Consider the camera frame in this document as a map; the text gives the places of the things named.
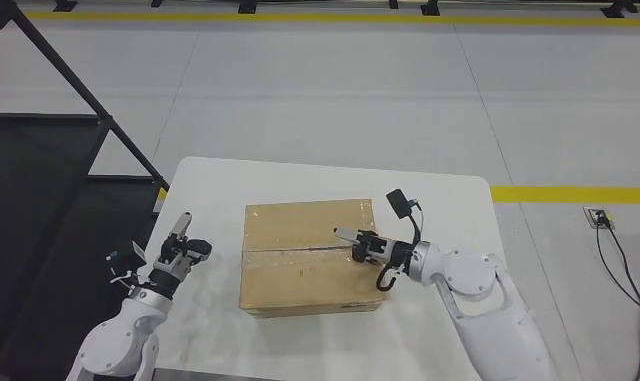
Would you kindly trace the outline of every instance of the electrical outlet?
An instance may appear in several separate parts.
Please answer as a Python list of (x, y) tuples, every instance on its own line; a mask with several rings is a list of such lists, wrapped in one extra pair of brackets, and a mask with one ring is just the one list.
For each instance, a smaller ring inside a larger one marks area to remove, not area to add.
[[(584, 207), (582, 208), (582, 210), (584, 210), (584, 215), (587, 216), (587, 221), (589, 222), (589, 225), (591, 226), (591, 228), (593, 229), (598, 228), (597, 213), (602, 210), (604, 212), (604, 215), (607, 216), (607, 218), (609, 219), (609, 224), (611, 224), (611, 229), (612, 230), (616, 229), (616, 226), (613, 224), (613, 220), (611, 219), (611, 215), (606, 210), (600, 207)], [(600, 228), (606, 228), (606, 227), (604, 226), (604, 224), (601, 224)]]

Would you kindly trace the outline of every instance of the yellow tape stripe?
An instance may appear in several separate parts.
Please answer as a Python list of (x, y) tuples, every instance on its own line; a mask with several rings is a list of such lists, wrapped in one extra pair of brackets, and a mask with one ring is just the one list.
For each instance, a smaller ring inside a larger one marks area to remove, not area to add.
[(31, 20), (74, 21), (174, 21), (174, 22), (328, 22), (328, 23), (405, 23), (405, 24), (490, 24), (552, 27), (640, 27), (640, 19), (544, 18), (489, 16), (422, 16), (338, 13), (70, 13), (27, 12)]
[[(495, 203), (640, 204), (640, 188), (633, 187), (494, 185), (491, 194)], [(166, 196), (162, 189), (158, 199), (164, 200)]]

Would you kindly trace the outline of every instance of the gray floor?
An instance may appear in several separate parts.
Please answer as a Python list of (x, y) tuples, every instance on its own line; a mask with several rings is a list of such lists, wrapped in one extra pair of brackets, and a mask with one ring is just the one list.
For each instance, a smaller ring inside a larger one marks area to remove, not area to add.
[[(147, 10), (79, 9), (105, 7)], [(640, 183), (640, 29), (36, 25), (169, 180), (181, 158), (199, 155), (480, 175), (494, 185)], [(0, 47), (0, 111), (89, 112), (19, 30), (0, 32)], [(145, 174), (116, 140), (93, 172)], [(582, 206), (497, 204), (508, 265), (562, 380), (630, 380), (638, 308), (599, 262)], [(640, 209), (607, 209), (637, 273)], [(622, 274), (606, 237), (603, 247)], [(175, 377), (159, 370), (156, 379)]]

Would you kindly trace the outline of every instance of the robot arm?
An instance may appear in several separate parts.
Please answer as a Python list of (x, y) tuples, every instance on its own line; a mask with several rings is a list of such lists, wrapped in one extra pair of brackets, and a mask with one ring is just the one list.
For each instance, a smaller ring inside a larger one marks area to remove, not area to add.
[[(409, 217), (415, 228), (412, 243), (379, 237), (372, 231), (354, 232), (335, 229), (339, 238), (353, 243), (352, 257), (357, 262), (379, 262), (385, 267), (377, 287), (393, 287), (395, 275), (382, 285), (385, 274), (405, 273), (423, 286), (435, 284), (460, 340), (484, 381), (551, 381), (555, 368), (533, 313), (523, 301), (502, 261), (495, 255), (478, 256), (453, 250), (443, 253), (438, 245), (420, 241), (420, 230), (411, 217), (417, 201), (407, 201), (402, 191), (387, 195), (398, 217)], [(498, 284), (502, 305), (478, 316), (467, 316), (458, 308), (453, 294), (464, 300), (486, 299)]]
[(130, 259), (124, 260), (125, 255), (121, 252), (107, 257), (112, 263), (129, 262), (121, 266), (114, 264), (120, 270), (128, 267), (127, 276), (114, 280), (130, 279), (133, 285), (122, 302), (120, 313), (89, 332), (67, 381), (89, 381), (94, 375), (128, 377), (134, 374), (134, 381), (151, 380), (160, 348), (154, 331), (167, 319), (173, 294), (191, 272), (191, 267), (207, 260), (211, 254), (209, 243), (186, 237), (190, 223), (190, 213), (180, 216), (162, 244), (149, 279), (143, 283), (131, 275), (131, 267), (135, 270), (145, 262), (144, 257), (139, 256), (143, 255), (141, 250), (133, 254), (135, 264), (130, 264)]

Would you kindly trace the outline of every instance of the white table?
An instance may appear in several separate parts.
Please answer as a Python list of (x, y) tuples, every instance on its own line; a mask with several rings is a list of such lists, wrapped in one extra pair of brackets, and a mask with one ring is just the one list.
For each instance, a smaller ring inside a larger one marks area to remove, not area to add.
[[(185, 211), (193, 214), (187, 235), (210, 241), (213, 252), (178, 288), (158, 328), (156, 367), (296, 381), (479, 380), (435, 287), (406, 277), (371, 313), (257, 320), (238, 308), (246, 205), (371, 198), (379, 233), (410, 241), (409, 221), (398, 220), (385, 197), (395, 188), (419, 199), (424, 239), (504, 259), (491, 192), (479, 177), (184, 159), (147, 259)], [(496, 299), (474, 308), (497, 306)]]

